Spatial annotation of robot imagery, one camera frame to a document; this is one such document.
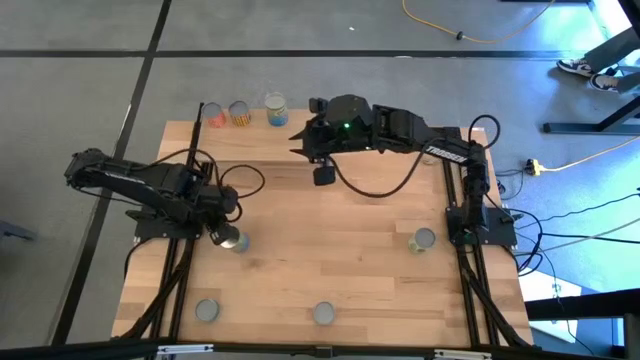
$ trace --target sneaker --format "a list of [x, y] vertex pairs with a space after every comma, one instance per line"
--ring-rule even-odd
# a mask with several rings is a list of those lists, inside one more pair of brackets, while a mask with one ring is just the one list
[[618, 81], [620, 81], [620, 78], [609, 75], [596, 74], [591, 77], [591, 80], [589, 80], [589, 84], [591, 84], [591, 86], [596, 90], [617, 92]]
[[573, 59], [573, 60], [559, 60], [556, 65], [560, 70], [566, 71], [572, 74], [578, 74], [585, 77], [593, 76], [594, 72], [591, 70], [591, 66], [587, 64], [587, 60]]

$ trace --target yellow cable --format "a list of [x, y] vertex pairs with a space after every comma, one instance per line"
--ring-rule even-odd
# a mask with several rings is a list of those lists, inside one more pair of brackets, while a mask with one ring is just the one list
[[[496, 40], [480, 40], [480, 39], [475, 39], [475, 38], [472, 38], [472, 37], [469, 37], [469, 36], [466, 36], [466, 35], [462, 35], [462, 38], [463, 39], [467, 39], [469, 41], [476, 42], [476, 43], [480, 43], [480, 44], [496, 44], [496, 43], [499, 43], [501, 41], [509, 40], [512, 37], [514, 37], [514, 36], [518, 35], [519, 33], [523, 32], [529, 26], [531, 26], [531, 24], [533, 24], [534, 21], [538, 20], [538, 18], [540, 16], [542, 16], [542, 14], [544, 14], [545, 11], [547, 11], [551, 7], [551, 5], [553, 5], [555, 2], [556, 2], [556, 0], [549, 1], [547, 6], [538, 15], [536, 15], [533, 19], [531, 19], [528, 23], [526, 23], [524, 26], [522, 26], [520, 29], [516, 30], [515, 32], [513, 32], [513, 33], [511, 33], [511, 34], [509, 34], [507, 36], [504, 36], [504, 37], [502, 37], [500, 39], [496, 39]], [[432, 28], [436, 28], [436, 29], [438, 29], [440, 31], [444, 31], [447, 34], [451, 34], [453, 36], [458, 36], [458, 33], [453, 31], [453, 30], [447, 29], [444, 26], [440, 26], [440, 25], [428, 22], [427, 20], [420, 19], [419, 17], [411, 14], [409, 12], [409, 10], [407, 10], [406, 0], [402, 0], [402, 9], [404, 9], [404, 13], [407, 14], [408, 17], [412, 18], [413, 20], [415, 20], [415, 21], [417, 21], [417, 22], [419, 22], [421, 24], [431, 26]]]
[[587, 160], [591, 160], [591, 159], [593, 159], [593, 158], [595, 158], [595, 157], [598, 157], [598, 156], [600, 156], [600, 155], [602, 155], [602, 154], [606, 154], [606, 153], [608, 153], [609, 151], [613, 151], [613, 150], [615, 150], [615, 149], [619, 149], [619, 148], [621, 148], [621, 147], [623, 147], [623, 146], [625, 146], [625, 145], [628, 145], [628, 144], [630, 144], [631, 142], [636, 141], [636, 140], [638, 140], [638, 139], [640, 139], [640, 136], [636, 136], [636, 137], [634, 137], [634, 138], [631, 138], [631, 139], [629, 139], [629, 140], [627, 140], [627, 141], [623, 142], [623, 143], [622, 143], [622, 144], [620, 144], [620, 145], [616, 145], [616, 146], [611, 147], [611, 148], [608, 148], [608, 149], [606, 149], [606, 150], [602, 150], [602, 151], [600, 151], [600, 152], [599, 152], [599, 153], [597, 153], [597, 154], [593, 154], [593, 155], [591, 155], [591, 156], [587, 156], [586, 158], [584, 158], [584, 159], [582, 159], [582, 160], [574, 161], [574, 162], [572, 162], [572, 163], [570, 163], [570, 164], [567, 164], [567, 165], [565, 165], [565, 166], [561, 166], [561, 167], [559, 167], [559, 168], [547, 169], [547, 168], [545, 168], [544, 166], [540, 165], [540, 171], [551, 171], [551, 172], [555, 172], [555, 171], [561, 171], [561, 170], [564, 170], [564, 169], [568, 169], [568, 168], [570, 168], [570, 167], [572, 167], [572, 166], [575, 166], [575, 165], [578, 165], [578, 164], [582, 164], [583, 162], [585, 162], [585, 161], [587, 161]]

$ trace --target gray floor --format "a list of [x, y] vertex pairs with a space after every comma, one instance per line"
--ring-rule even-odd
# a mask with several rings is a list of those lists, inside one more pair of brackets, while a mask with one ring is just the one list
[[[0, 3], [0, 49], [146, 48], [161, 1], [8, 0]], [[540, 4], [407, 0], [420, 16], [465, 33], [495, 37], [539, 11]], [[456, 42], [406, 18], [397, 1], [174, 0], [162, 49], [425, 49], [586, 50], [603, 40], [588, 8], [557, 5], [513, 40]], [[60, 294], [94, 200], [64, 184], [70, 155], [88, 147], [110, 152], [140, 70], [139, 59], [0, 59], [0, 218], [37, 231], [35, 242], [0, 241], [0, 348], [46, 341]], [[429, 124], [466, 126], [478, 114], [498, 117], [492, 149], [497, 169], [535, 157], [559, 166], [623, 137], [543, 135], [547, 121], [594, 122], [629, 101], [560, 74], [553, 61], [500, 59], [157, 59], [126, 157], [155, 158], [167, 120], [193, 120], [200, 101], [254, 107], [269, 91], [291, 108], [309, 97], [344, 93], [404, 107]], [[589, 163], [527, 178], [509, 205], [546, 217], [632, 193], [640, 142]], [[506, 180], [511, 190], [515, 185]], [[545, 224], [548, 232], [592, 234], [629, 221], [638, 199], [589, 215]], [[110, 334], [133, 222], [112, 204], [70, 340]], [[535, 235], [533, 228], [525, 235]], [[616, 233], [637, 238], [640, 227]], [[521, 248], [530, 245], [522, 240]], [[544, 246], [561, 243], [544, 240]], [[640, 286], [640, 249], [584, 242], [549, 252], [557, 275], [597, 291]], [[549, 272], [545, 263], [541, 269]]]

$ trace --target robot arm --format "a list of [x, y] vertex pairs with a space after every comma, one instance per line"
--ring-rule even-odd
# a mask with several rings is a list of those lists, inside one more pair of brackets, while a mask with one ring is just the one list
[[369, 106], [355, 95], [331, 99], [311, 99], [309, 108], [316, 114], [291, 140], [302, 140], [302, 149], [293, 149], [311, 163], [322, 164], [314, 171], [316, 185], [335, 181], [328, 158], [331, 154], [378, 150], [397, 153], [423, 152], [466, 168], [463, 179], [464, 225], [469, 229], [486, 228], [487, 211], [483, 196], [489, 191], [485, 149], [460, 139], [458, 128], [433, 128], [424, 119], [402, 109]]
[[[209, 185], [205, 174], [183, 164], [144, 165], [88, 149], [73, 155], [64, 175], [74, 189], [105, 188], [146, 205], [169, 226], [206, 226], [216, 245], [239, 235], [226, 216], [236, 209], [238, 193], [230, 186]], [[127, 215], [136, 221], [149, 217], [144, 211]]]

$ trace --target wood plank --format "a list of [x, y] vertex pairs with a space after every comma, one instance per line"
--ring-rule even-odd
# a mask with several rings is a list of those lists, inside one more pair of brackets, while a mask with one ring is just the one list
[[[210, 152], [221, 171], [238, 163], [259, 168], [267, 183], [259, 194], [242, 199], [237, 222], [251, 246], [235, 254], [204, 237], [196, 243], [179, 338], [188, 341], [342, 344], [393, 346], [468, 346], [464, 303], [455, 251], [447, 241], [447, 206], [442, 163], [425, 158], [407, 186], [392, 197], [370, 199], [337, 181], [312, 182], [313, 166], [288, 150], [287, 139], [311, 117], [291, 110], [289, 124], [268, 125], [264, 110], [252, 111], [244, 128], [203, 125], [199, 148]], [[158, 157], [188, 147], [193, 122], [170, 121]], [[466, 137], [466, 130], [461, 129]], [[484, 131], [474, 139], [486, 143]], [[376, 152], [336, 156], [346, 177], [372, 192], [395, 187], [416, 154]], [[171, 161], [184, 161], [178, 156]], [[454, 177], [460, 196], [459, 172]], [[249, 171], [225, 177], [239, 193], [258, 185]], [[495, 176], [490, 195], [499, 201]], [[407, 249], [411, 234], [431, 228], [436, 244], [422, 255]], [[166, 241], [155, 240], [133, 255], [113, 334], [126, 331], [157, 291]], [[531, 341], [524, 302], [511, 257], [484, 246], [493, 298], [518, 333]], [[214, 323], [196, 319], [205, 298], [221, 305]], [[317, 326], [313, 307], [329, 301], [336, 308], [330, 326]], [[172, 309], [169, 301], [163, 333]], [[484, 314], [476, 304], [486, 341]]]

